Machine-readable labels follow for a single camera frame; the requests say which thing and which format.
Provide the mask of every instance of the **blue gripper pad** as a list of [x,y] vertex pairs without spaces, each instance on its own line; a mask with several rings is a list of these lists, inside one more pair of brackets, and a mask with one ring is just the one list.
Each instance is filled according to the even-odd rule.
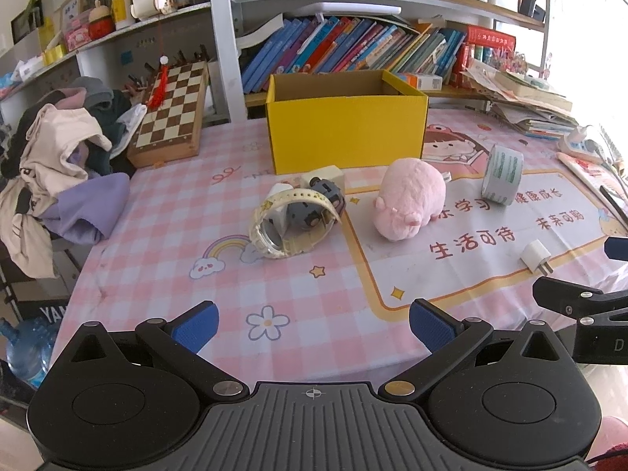
[[183,345],[189,351],[198,354],[218,332],[219,314],[218,307],[205,301],[198,306],[199,310],[191,317],[178,323],[177,319],[172,321],[170,336],[172,339]]
[[604,253],[609,259],[628,262],[628,239],[608,237],[604,243]]
[[438,351],[456,337],[454,326],[416,301],[410,305],[409,320],[412,333],[431,353]]

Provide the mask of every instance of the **open cardboard box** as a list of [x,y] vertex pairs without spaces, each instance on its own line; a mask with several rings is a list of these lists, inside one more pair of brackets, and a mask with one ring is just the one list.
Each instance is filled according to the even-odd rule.
[[428,97],[387,71],[272,75],[266,115],[277,175],[421,157]]

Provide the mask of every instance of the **clothes pile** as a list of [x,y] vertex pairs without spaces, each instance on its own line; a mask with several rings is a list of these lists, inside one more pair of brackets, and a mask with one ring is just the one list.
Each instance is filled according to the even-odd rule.
[[77,78],[28,108],[0,162],[0,240],[32,278],[55,277],[50,233],[76,244],[108,239],[130,191],[114,173],[146,114],[101,80]]

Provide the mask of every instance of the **blue water bottle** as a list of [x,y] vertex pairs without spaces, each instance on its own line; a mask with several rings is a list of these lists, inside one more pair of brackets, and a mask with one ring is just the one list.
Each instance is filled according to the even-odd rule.
[[17,327],[0,318],[0,334],[8,340],[6,360],[13,374],[37,388],[50,367],[59,324],[44,319],[24,320]]

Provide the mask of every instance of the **tape roll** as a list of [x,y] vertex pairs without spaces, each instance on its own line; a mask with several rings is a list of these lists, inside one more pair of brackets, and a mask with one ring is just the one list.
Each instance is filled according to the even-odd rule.
[[517,196],[523,173],[523,154],[493,145],[482,181],[482,198],[510,205]]

